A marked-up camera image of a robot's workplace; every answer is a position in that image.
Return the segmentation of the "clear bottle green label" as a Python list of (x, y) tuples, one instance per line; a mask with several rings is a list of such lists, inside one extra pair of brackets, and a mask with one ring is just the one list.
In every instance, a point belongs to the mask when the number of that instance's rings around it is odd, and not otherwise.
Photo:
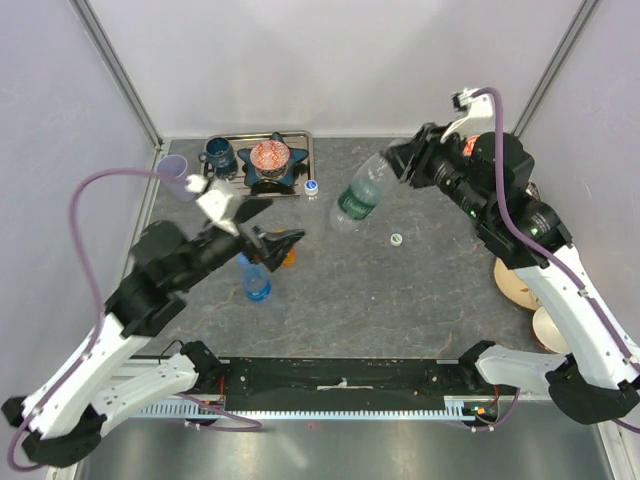
[(355, 230), (397, 183), (393, 168), (382, 154), (372, 155), (333, 203), (331, 227), (338, 232)]

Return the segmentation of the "clear bottle blue cap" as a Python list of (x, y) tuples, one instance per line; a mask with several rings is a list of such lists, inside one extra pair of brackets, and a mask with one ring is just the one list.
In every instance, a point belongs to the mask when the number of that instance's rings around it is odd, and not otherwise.
[(246, 297), (256, 303), (267, 300), (272, 292), (269, 273), (244, 254), (238, 254), (236, 260), (242, 269), (242, 286)]

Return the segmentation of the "white green bottle cap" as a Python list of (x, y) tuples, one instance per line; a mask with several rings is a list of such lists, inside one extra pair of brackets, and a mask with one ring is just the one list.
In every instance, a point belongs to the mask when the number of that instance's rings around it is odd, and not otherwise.
[(390, 237), (390, 243), (391, 243), (393, 246), (398, 247), (398, 246), (400, 246), (400, 245), (402, 244), (402, 242), (403, 242), (403, 237), (402, 237), (402, 235), (401, 235), (401, 234), (399, 234), (399, 233), (394, 233), (394, 234), (392, 234), (392, 235), (391, 235), (391, 237)]

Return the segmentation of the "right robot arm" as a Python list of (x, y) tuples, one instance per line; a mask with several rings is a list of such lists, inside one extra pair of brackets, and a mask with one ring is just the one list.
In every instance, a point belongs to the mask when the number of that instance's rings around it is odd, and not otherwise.
[(382, 150), (398, 180), (437, 187), (473, 222), (484, 246), (525, 283), (570, 346), (567, 354), (512, 350), (483, 340), (459, 359), (458, 381), (477, 394), (490, 385), (547, 394), (569, 418), (591, 425), (617, 421), (639, 404), (639, 348), (615, 325), (581, 264), (571, 235), (548, 204), (526, 192), (534, 158), (518, 137), (503, 136), (506, 205), (516, 233), (501, 218), (495, 136), (477, 137), (469, 153), (458, 135), (425, 124)]

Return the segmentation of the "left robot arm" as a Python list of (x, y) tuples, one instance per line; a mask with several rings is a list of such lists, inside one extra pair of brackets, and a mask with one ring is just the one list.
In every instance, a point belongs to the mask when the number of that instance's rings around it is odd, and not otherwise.
[(269, 199), (207, 200), (198, 207), (206, 229), (188, 239), (169, 221), (157, 221), (131, 248), (134, 267), (104, 304), (100, 326), (38, 391), (11, 397), (1, 407), (15, 427), (14, 446), (27, 470), (65, 468), (88, 456), (117, 426), (167, 396), (216, 388), (221, 362), (202, 342), (188, 343), (166, 363), (115, 387), (107, 381), (186, 307), (183, 294), (236, 255), (275, 271), (301, 229), (265, 232), (243, 223), (271, 205)]

